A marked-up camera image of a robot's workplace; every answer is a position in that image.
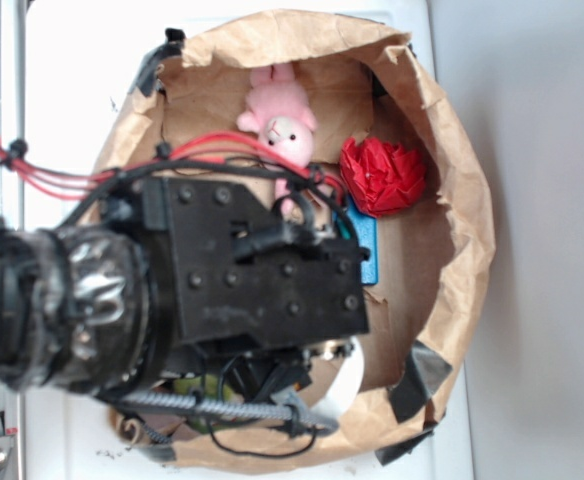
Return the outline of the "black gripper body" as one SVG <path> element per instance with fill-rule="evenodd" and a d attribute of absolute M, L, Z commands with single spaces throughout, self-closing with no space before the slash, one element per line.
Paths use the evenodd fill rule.
<path fill-rule="evenodd" d="M 285 220 L 243 184 L 152 177 L 137 234 L 148 266 L 154 374 L 210 373 L 242 395 L 309 382 L 369 322 L 360 283 L 329 272 L 333 233 Z"/>

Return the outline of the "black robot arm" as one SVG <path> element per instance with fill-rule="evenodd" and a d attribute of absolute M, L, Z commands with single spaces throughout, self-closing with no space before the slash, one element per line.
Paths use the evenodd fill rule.
<path fill-rule="evenodd" d="M 351 234 L 285 220 L 243 184 L 150 177 L 96 224 L 0 219 L 0 380 L 121 398 L 237 357 L 299 363 L 368 329 Z"/>

